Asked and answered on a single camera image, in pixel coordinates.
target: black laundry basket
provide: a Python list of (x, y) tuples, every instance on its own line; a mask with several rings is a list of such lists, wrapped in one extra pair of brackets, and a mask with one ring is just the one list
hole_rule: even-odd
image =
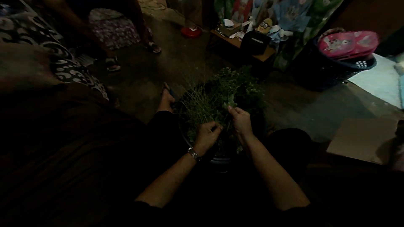
[(355, 63), (336, 61), (324, 55), (318, 49), (317, 42), (318, 38), (315, 38), (308, 44), (294, 69), (295, 80), (309, 90), (324, 91), (377, 64), (374, 57)]

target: minion figure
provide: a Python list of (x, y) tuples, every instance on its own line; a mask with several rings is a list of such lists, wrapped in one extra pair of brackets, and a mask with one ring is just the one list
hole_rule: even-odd
[(268, 34), (271, 27), (272, 27), (272, 20), (270, 18), (267, 18), (258, 26), (256, 31), (262, 34)]

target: herb bunch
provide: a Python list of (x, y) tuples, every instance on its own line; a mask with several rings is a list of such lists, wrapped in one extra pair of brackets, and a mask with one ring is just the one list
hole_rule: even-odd
[(264, 116), (264, 93), (259, 88), (256, 78), (250, 73), (250, 67), (243, 66), (239, 71), (223, 68), (207, 82), (192, 84), (181, 100), (179, 109), (187, 123), (187, 136), (195, 142), (197, 128), (200, 124), (216, 121), (222, 131), (218, 142), (216, 156), (228, 157), (239, 151), (239, 144), (233, 135), (232, 117), (227, 107), (239, 106), (254, 116)]

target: pink backpack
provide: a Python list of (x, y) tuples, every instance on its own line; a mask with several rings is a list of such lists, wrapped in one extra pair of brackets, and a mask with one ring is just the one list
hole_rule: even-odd
[(318, 48), (335, 60), (352, 59), (372, 54), (379, 44), (375, 32), (340, 32), (322, 37)]

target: wristwatch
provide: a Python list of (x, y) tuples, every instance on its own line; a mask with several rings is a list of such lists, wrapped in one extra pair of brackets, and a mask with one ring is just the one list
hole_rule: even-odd
[(190, 154), (197, 162), (199, 162), (202, 158), (198, 156), (198, 154), (194, 151), (194, 147), (190, 147), (188, 149), (188, 154)]

